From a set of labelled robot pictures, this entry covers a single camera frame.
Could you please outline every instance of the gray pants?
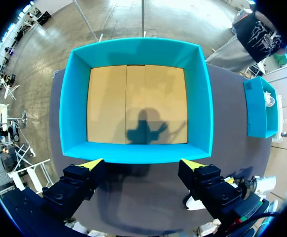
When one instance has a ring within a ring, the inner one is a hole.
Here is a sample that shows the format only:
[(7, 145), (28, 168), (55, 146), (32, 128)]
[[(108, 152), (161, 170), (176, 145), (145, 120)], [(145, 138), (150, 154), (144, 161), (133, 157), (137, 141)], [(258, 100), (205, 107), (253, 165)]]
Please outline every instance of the gray pants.
[(235, 35), (224, 46), (209, 56), (206, 63), (239, 72), (256, 62)]

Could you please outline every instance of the concrete floor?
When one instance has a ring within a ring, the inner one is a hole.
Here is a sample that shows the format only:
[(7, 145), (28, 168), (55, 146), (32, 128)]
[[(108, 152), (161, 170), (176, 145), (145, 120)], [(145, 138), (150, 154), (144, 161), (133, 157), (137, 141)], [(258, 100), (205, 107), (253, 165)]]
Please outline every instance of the concrete floor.
[[(103, 40), (141, 36), (140, 0), (79, 0), (97, 37)], [(228, 29), (237, 10), (221, 0), (147, 0), (147, 37), (183, 40), (202, 47), (205, 57), (233, 35)], [(7, 72), (16, 75), (17, 101), (9, 103), (9, 115), (29, 113), (23, 132), (36, 152), (33, 162), (51, 158), (49, 141), (49, 97), (52, 73), (66, 67), (72, 49), (93, 43), (89, 29), (73, 3), (60, 9), (43, 26), (27, 32), (16, 47)], [(53, 165), (47, 167), (56, 180)]]

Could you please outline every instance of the teal box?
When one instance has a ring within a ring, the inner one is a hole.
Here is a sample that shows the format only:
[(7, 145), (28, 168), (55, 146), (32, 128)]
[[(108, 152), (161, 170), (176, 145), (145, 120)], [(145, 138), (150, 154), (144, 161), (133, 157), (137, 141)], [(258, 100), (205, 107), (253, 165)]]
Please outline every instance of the teal box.
[[(121, 145), (87, 141), (87, 96), (93, 68), (158, 65), (184, 69), (188, 143)], [(59, 131), (63, 155), (114, 163), (166, 163), (210, 157), (214, 112), (208, 71), (201, 47), (158, 38), (107, 40), (74, 49), (68, 59), (60, 97)]]
[[(278, 131), (278, 107), (275, 89), (262, 77), (243, 82), (247, 100), (248, 136), (268, 138)], [(264, 92), (275, 99), (272, 107), (266, 107)]]

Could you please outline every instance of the gray table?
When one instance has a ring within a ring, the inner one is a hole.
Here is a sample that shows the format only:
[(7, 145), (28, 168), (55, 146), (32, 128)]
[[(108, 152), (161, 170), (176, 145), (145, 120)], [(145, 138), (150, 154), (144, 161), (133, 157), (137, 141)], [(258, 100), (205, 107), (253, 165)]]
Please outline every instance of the gray table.
[[(222, 175), (263, 175), (271, 138), (247, 137), (247, 107), (238, 74), (207, 65), (214, 104), (214, 144), (210, 158)], [(64, 157), (59, 138), (59, 100), (64, 70), (53, 79), (49, 128), (53, 161), (58, 176), (70, 165), (87, 160)], [(187, 211), (182, 199), (188, 191), (178, 178), (178, 163), (108, 163), (108, 181), (101, 184), (90, 201), (84, 201), (75, 217), (86, 227), (120, 236), (158, 236), (191, 230), (212, 220), (207, 210)]]

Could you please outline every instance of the black t-shirt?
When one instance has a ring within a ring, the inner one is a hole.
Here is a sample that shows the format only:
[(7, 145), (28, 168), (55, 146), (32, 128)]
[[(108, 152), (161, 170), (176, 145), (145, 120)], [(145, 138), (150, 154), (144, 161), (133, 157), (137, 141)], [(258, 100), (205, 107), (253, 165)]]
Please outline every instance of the black t-shirt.
[(257, 20), (254, 13), (234, 24), (234, 28), (238, 40), (257, 63), (286, 47), (282, 36)]

